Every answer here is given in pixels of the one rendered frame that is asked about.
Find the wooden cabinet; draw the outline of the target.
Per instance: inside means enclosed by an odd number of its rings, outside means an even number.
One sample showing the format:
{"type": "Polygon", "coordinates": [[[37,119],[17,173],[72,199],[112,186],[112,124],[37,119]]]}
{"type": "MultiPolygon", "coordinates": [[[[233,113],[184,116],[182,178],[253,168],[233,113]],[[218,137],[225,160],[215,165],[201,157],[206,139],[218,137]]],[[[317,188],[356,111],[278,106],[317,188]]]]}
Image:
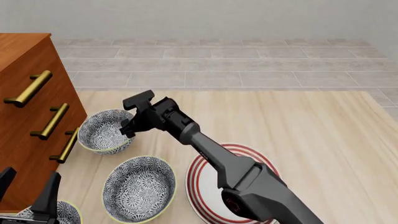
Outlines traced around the wooden cabinet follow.
{"type": "Polygon", "coordinates": [[[12,167],[17,174],[0,201],[0,213],[17,213],[31,206],[52,172],[60,165],[49,160],[59,155],[87,114],[47,33],[0,33],[0,171],[12,167]],[[30,75],[52,72],[52,78],[23,108],[5,104],[32,82],[30,75]],[[30,136],[41,131],[54,115],[51,107],[69,109],[47,140],[30,136]]]}

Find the patterned black white bowl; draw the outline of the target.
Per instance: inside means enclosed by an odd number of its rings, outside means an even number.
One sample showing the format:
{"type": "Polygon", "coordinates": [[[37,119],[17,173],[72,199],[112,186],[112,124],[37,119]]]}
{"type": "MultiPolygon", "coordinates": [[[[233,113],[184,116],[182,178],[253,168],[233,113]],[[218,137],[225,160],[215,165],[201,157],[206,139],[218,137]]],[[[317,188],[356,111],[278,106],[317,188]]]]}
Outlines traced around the patterned black white bowl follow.
{"type": "MultiPolygon", "coordinates": [[[[30,207],[19,212],[17,217],[33,218],[30,207]]],[[[82,224],[79,210],[66,201],[57,201],[57,220],[59,224],[82,224]]]]}
{"type": "Polygon", "coordinates": [[[85,149],[105,156],[125,151],[133,142],[120,132],[121,122],[133,115],[125,110],[104,110],[90,116],[78,130],[78,141],[85,149]]]}
{"type": "Polygon", "coordinates": [[[155,156],[137,156],[118,165],[102,191],[106,213],[120,224],[143,224],[164,212],[174,199],[176,176],[155,156]]]}

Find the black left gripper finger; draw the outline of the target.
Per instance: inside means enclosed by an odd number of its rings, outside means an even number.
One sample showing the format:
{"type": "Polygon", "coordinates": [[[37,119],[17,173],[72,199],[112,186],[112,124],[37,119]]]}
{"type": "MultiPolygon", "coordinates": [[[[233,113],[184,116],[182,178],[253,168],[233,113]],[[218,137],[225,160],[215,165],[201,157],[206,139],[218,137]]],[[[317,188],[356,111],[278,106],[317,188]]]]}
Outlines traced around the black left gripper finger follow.
{"type": "Polygon", "coordinates": [[[0,173],[0,201],[4,197],[15,176],[16,171],[12,167],[7,167],[0,173]]]}
{"type": "Polygon", "coordinates": [[[52,172],[43,191],[30,207],[34,220],[57,219],[57,197],[60,181],[61,175],[58,172],[52,172]]]}

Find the white plate with red rings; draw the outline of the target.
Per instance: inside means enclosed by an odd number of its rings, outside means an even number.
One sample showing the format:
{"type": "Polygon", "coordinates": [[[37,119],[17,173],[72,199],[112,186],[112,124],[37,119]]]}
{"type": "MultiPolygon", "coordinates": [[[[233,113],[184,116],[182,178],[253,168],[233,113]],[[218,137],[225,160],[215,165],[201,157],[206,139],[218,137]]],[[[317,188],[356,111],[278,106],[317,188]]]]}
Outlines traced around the white plate with red rings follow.
{"type": "Polygon", "coordinates": [[[223,203],[217,188],[217,171],[202,157],[196,156],[187,169],[185,188],[190,205],[207,224],[279,224],[276,220],[257,222],[241,218],[223,203]]]}

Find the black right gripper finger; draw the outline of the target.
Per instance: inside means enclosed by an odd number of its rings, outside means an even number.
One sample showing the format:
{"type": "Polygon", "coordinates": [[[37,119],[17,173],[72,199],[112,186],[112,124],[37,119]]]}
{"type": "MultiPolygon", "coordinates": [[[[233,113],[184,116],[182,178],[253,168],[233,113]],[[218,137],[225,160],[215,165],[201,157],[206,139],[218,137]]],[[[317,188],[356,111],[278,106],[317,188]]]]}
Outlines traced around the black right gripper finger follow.
{"type": "Polygon", "coordinates": [[[136,136],[131,119],[121,121],[121,128],[119,130],[121,134],[127,138],[134,138],[136,136]]]}

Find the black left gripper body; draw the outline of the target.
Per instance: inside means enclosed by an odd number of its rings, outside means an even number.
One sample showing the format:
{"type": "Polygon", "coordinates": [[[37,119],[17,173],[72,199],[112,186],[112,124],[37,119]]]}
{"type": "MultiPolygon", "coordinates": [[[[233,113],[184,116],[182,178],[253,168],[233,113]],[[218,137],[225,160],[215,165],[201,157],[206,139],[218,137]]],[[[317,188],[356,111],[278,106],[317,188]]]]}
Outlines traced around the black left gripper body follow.
{"type": "Polygon", "coordinates": [[[34,210],[31,209],[32,218],[20,216],[9,216],[9,222],[21,224],[59,224],[57,210],[34,210]]]}

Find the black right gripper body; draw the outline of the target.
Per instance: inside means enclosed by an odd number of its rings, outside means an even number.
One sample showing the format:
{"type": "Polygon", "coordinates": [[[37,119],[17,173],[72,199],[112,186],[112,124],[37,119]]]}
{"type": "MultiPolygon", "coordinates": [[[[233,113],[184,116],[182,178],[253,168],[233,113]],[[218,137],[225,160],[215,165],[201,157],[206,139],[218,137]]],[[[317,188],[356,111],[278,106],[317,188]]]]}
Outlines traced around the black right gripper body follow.
{"type": "Polygon", "coordinates": [[[153,128],[162,129],[162,119],[153,109],[151,104],[139,106],[137,113],[131,120],[133,136],[139,132],[146,132],[153,128]]]}

